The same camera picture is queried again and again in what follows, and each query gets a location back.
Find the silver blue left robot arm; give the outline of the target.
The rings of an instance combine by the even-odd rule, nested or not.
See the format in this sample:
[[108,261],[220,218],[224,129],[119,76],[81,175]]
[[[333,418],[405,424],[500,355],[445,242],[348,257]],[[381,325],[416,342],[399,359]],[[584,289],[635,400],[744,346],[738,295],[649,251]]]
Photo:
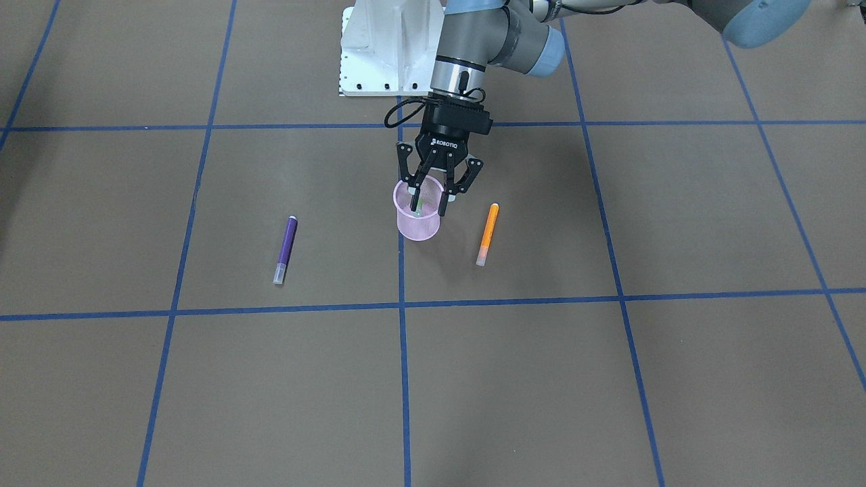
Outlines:
[[449,1],[437,45],[430,91],[411,97],[423,113],[414,145],[398,144],[400,180],[417,212],[431,170],[445,173],[437,214],[470,188],[482,160],[468,154],[470,135],[488,135],[493,121],[484,108],[483,81],[490,66],[535,77],[553,74],[566,41],[551,25],[568,15],[605,16],[631,1]]

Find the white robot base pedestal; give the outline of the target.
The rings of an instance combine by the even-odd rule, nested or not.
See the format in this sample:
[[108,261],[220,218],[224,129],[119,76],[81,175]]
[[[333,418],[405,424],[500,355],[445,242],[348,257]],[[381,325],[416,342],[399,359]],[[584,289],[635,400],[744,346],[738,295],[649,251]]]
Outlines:
[[441,2],[356,1],[341,19],[340,95],[429,93],[445,19]]

